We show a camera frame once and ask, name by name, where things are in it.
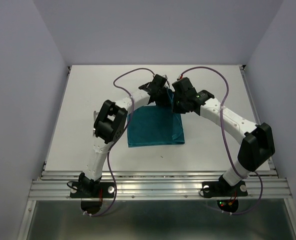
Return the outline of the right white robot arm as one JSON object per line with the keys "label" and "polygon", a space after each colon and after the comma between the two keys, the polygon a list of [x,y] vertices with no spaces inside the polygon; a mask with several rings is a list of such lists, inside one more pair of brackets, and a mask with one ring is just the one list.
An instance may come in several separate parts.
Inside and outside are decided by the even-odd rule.
{"label": "right white robot arm", "polygon": [[242,118],[206,90],[197,92],[187,77],[177,80],[172,86],[175,113],[194,112],[220,126],[222,134],[230,134],[240,145],[237,160],[231,161],[230,169],[217,181],[204,182],[201,196],[227,197],[239,191],[243,180],[275,153],[270,125]]}

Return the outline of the teal cloth napkin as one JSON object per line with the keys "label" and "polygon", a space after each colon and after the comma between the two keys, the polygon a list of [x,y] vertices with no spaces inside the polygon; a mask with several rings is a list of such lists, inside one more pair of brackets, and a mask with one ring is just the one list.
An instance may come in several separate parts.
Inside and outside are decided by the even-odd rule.
{"label": "teal cloth napkin", "polygon": [[185,143],[181,115],[170,106],[148,105],[150,95],[132,93],[129,105],[128,147],[180,145]]}

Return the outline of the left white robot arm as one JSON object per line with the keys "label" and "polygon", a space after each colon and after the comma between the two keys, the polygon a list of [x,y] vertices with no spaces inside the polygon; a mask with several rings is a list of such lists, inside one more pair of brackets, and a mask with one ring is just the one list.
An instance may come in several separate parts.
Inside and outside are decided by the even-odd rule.
{"label": "left white robot arm", "polygon": [[124,132],[128,116],[134,110],[150,103],[170,104],[166,84],[166,75],[154,75],[153,80],[138,87],[134,93],[117,101],[106,100],[95,117],[93,126],[93,144],[89,160],[79,175],[77,189],[91,198],[97,198],[100,192],[100,180],[104,162],[111,146]]}

